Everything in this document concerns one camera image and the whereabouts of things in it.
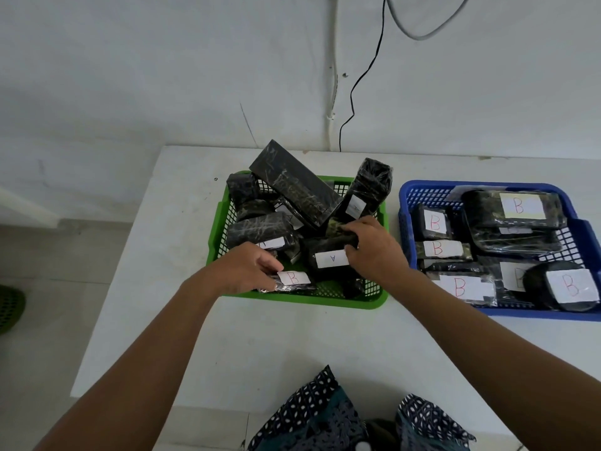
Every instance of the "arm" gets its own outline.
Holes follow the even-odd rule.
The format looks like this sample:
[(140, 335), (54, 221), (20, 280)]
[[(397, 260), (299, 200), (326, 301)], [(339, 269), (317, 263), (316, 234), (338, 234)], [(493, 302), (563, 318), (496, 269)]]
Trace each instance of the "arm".
[(530, 451), (601, 448), (601, 382), (409, 268), (401, 247), (374, 218), (347, 228), (359, 236), (358, 250), (346, 247), (350, 265), (419, 320)]
[(215, 300), (254, 288), (273, 290), (275, 282), (263, 270), (282, 269), (247, 242), (192, 275), (35, 451), (151, 450)]

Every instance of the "gray cable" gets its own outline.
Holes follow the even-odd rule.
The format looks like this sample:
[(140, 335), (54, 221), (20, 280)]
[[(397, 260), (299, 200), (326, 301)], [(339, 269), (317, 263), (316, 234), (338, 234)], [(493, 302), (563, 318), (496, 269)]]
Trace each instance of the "gray cable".
[(394, 20), (395, 24), (397, 24), (397, 27), (405, 34), (405, 36), (413, 39), (414, 41), (424, 41), (425, 39), (431, 38), (432, 36), (436, 35), (440, 30), (445, 28), (447, 26), (447, 24), (450, 23), (455, 18), (455, 16), (463, 10), (465, 5), (468, 4), (469, 0), (463, 0), (461, 5), (452, 14), (452, 16), (450, 16), (446, 21), (444, 21), (442, 24), (440, 24), (440, 26), (438, 28), (432, 30), (430, 33), (427, 33), (427, 34), (421, 35), (421, 36), (416, 36), (414, 34), (409, 33), (405, 29), (405, 27), (403, 26), (401, 21), (398, 19), (397, 12), (394, 9), (394, 5), (393, 5), (392, 1), (391, 0), (386, 0), (386, 1), (388, 3), (388, 9), (390, 9), (390, 14), (393, 16), (393, 20)]

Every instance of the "forearm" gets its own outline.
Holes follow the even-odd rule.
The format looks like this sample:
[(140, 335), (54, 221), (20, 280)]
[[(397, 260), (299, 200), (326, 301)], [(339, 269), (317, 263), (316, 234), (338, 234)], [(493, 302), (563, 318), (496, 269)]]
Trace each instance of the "forearm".
[(196, 294), (186, 286), (36, 450), (152, 449), (217, 297), (208, 282)]
[(601, 383), (408, 269), (385, 289), (531, 451), (597, 444)]

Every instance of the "floor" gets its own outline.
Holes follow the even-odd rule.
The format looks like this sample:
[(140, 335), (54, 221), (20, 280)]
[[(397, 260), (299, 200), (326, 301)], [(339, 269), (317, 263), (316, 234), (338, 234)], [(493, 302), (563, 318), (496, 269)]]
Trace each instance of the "floor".
[[(74, 220), (57, 230), (0, 227), (0, 284), (27, 295), (19, 322), (0, 335), (0, 451), (30, 451), (75, 402), (71, 386), (130, 229)], [(155, 451), (240, 450), (267, 419), (174, 407)], [(515, 437), (475, 435), (472, 450), (519, 448)]]

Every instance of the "person's right hand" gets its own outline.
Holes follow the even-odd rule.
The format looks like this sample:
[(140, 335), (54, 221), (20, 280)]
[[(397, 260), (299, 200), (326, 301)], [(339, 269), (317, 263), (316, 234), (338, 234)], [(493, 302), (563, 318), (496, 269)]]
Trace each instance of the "person's right hand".
[(367, 280), (386, 288), (387, 284), (409, 270), (401, 246), (372, 216), (350, 222), (344, 229), (359, 236), (358, 248), (347, 245), (344, 251), (351, 267)]

